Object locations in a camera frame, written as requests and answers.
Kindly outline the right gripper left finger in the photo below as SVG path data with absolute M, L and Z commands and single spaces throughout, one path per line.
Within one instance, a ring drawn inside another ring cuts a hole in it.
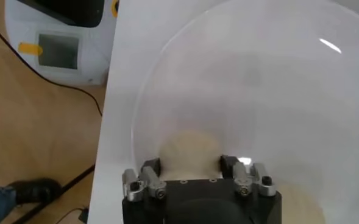
M 127 201 L 142 201 L 144 195 L 157 200 L 166 197 L 166 182 L 160 179 L 160 159 L 144 162 L 138 175 L 133 169 L 122 174 L 123 195 Z

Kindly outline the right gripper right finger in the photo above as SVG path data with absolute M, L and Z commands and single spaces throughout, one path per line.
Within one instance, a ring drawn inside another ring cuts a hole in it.
M 222 155 L 219 168 L 224 179 L 232 179 L 235 191 L 242 197 L 253 192 L 262 197 L 274 197 L 276 186 L 272 177 L 266 171 L 263 163 L 253 163 L 247 167 L 235 156 Z

